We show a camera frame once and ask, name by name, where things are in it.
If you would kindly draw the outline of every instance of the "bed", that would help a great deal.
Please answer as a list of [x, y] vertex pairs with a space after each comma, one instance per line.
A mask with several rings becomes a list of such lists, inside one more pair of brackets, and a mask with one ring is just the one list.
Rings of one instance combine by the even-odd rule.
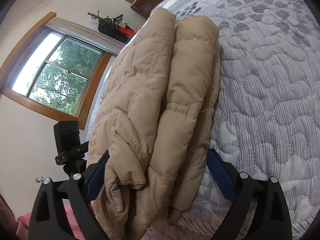
[[[299, 239], [320, 208], [320, 27], [313, 14], [303, 0], [165, 0], [159, 6], [178, 20], [206, 15], [220, 28], [210, 147], [255, 179], [279, 178], [292, 236]], [[154, 223], [144, 239], [210, 239], [230, 206], [206, 168], [178, 225]], [[239, 239], [254, 209], [252, 203]]]

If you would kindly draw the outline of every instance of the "beige puffer jacket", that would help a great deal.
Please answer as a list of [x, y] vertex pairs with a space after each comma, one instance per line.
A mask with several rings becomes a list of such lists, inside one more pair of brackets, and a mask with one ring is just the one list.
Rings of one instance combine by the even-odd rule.
[[219, 30], [159, 8], [114, 62], [90, 137], [88, 164], [108, 149], [92, 202], [110, 239], [175, 224], [204, 172], [220, 82]]

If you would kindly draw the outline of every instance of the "blue gripper pad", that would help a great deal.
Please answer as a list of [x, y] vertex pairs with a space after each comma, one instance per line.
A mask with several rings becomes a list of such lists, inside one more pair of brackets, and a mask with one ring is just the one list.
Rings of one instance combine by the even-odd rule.
[[104, 171], [108, 159], [109, 151], [106, 151], [97, 163], [90, 165], [95, 168], [95, 170], [86, 183], [86, 200], [88, 202], [95, 200], [98, 197], [98, 194], [104, 184]]
[[207, 152], [207, 166], [212, 177], [217, 182], [223, 197], [233, 203], [236, 200], [235, 185], [220, 159], [216, 156], [217, 154], [214, 149], [210, 149]]

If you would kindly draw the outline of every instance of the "wall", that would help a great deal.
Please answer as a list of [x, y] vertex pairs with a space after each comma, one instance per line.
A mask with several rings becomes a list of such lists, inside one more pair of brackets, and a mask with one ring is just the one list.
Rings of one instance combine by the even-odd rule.
[[[97, 30], [98, 22], [87, 13], [98, 10], [101, 16], [124, 14], [124, 20], [132, 28], [145, 22], [124, 0], [16, 0], [0, 25], [0, 66], [21, 37], [48, 12]], [[36, 177], [56, 181], [67, 178], [54, 161], [55, 123], [0, 95], [0, 192], [15, 216], [32, 210], [40, 186], [34, 181]], [[82, 142], [85, 137], [86, 131], [81, 131]]]

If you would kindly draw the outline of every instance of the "green foliage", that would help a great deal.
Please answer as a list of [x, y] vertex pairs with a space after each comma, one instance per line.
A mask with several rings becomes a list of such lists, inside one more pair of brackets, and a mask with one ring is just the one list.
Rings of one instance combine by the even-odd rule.
[[[90, 76], [100, 55], [68, 39], [57, 51], [59, 56], [54, 63], [86, 77]], [[84, 78], [47, 64], [32, 89], [31, 98], [73, 115], [85, 84]]]

